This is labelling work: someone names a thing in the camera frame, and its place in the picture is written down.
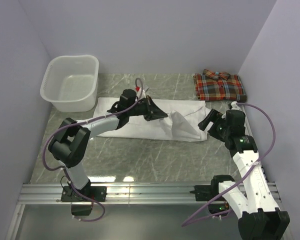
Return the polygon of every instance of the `white cloth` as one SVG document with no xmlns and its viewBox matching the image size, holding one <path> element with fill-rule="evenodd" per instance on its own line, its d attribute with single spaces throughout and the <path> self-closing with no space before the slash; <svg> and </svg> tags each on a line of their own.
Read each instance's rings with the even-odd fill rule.
<svg viewBox="0 0 300 240">
<path fill-rule="evenodd" d="M 114 97 L 100 97 L 93 117 L 103 116 L 118 101 Z M 206 117 L 206 103 L 192 100 L 160 100 L 154 103 L 168 117 L 146 121 L 143 116 L 132 116 L 122 128 L 107 131 L 99 136 L 152 140 L 200 142 L 207 140 L 207 131 L 201 131 L 198 123 Z"/>
</svg>

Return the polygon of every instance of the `white wall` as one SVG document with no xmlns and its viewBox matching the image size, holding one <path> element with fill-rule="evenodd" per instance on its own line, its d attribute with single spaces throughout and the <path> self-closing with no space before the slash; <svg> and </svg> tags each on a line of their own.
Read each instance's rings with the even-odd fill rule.
<svg viewBox="0 0 300 240">
<path fill-rule="evenodd" d="M 300 0 L 278 0 L 244 61 L 239 75 L 248 102 L 273 119 L 277 141 L 264 161 L 300 240 Z M 247 115 L 264 152 L 271 142 L 267 120 L 254 110 Z"/>
<path fill-rule="evenodd" d="M 237 73 L 276 0 L 19 0 L 52 58 L 101 73 Z"/>
<path fill-rule="evenodd" d="M 0 0 L 0 240 L 30 180 L 50 112 L 39 93 L 49 61 L 20 4 Z"/>
</svg>

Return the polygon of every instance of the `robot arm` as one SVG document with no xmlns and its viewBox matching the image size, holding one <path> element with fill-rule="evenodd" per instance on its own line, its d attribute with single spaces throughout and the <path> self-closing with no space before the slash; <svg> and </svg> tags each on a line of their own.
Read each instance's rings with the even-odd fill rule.
<svg viewBox="0 0 300 240">
<path fill-rule="evenodd" d="M 119 101 L 115 102 L 107 112 L 115 114 L 126 110 L 136 102 L 136 98 L 137 93 L 134 90 L 126 89 L 121 94 Z M 66 118 L 59 128 L 80 122 L 87 122 L 87 124 L 69 127 L 58 132 L 51 140 L 48 150 L 66 168 L 74 187 L 81 194 L 89 197 L 91 196 L 91 182 L 82 165 L 82 159 L 89 139 L 107 131 L 120 129 L 129 122 L 130 117 L 141 115 L 146 121 L 162 119 L 168 116 L 156 106 L 150 96 L 146 95 L 130 110 L 92 123 L 89 123 L 89 119 L 75 121 L 71 118 Z"/>
<path fill-rule="evenodd" d="M 243 240 L 281 239 L 289 225 L 290 218 L 286 211 L 281 211 L 268 188 L 262 171 L 258 148 L 252 136 L 246 135 L 244 112 L 236 102 L 229 104 L 226 114 L 212 109 L 206 118 L 198 124 L 204 131 L 213 123 L 208 133 L 211 137 L 224 142 L 230 151 L 241 177 L 254 165 L 252 172 L 243 181 L 246 197 L 238 187 L 223 195 L 238 217 L 239 232 Z M 214 196 L 235 184 L 230 175 L 214 176 L 211 192 Z"/>
</svg>

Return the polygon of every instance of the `plaid shirt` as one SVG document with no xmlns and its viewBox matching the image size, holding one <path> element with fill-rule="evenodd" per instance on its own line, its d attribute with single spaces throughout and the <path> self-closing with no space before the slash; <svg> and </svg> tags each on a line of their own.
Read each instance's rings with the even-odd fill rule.
<svg viewBox="0 0 300 240">
<path fill-rule="evenodd" d="M 196 96 L 199 100 L 230 100 L 246 102 L 247 95 L 238 75 L 227 72 L 212 72 L 207 69 L 203 74 L 193 76 Z"/>
</svg>

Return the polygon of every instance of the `gray marble tabletop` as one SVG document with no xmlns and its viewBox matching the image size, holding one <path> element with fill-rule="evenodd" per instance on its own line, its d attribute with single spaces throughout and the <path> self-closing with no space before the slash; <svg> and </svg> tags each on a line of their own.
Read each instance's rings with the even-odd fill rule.
<svg viewBox="0 0 300 240">
<path fill-rule="evenodd" d="M 134 88 L 137 77 L 150 87 L 153 99 L 197 100 L 191 74 L 99 74 L 97 98 L 119 97 L 124 89 Z M 224 113 L 228 102 L 207 102 L 206 107 Z M 83 120 L 93 113 L 94 108 L 87 112 L 60 112 L 53 107 L 42 144 L 65 118 Z M 58 165 L 49 152 L 46 159 L 49 166 Z M 95 137 L 89 140 L 83 166 L 92 182 L 210 181 L 220 174 L 240 179 L 229 151 L 210 136 L 203 142 Z M 40 151 L 31 183 L 55 183 L 62 176 L 62 171 L 44 168 Z"/>
</svg>

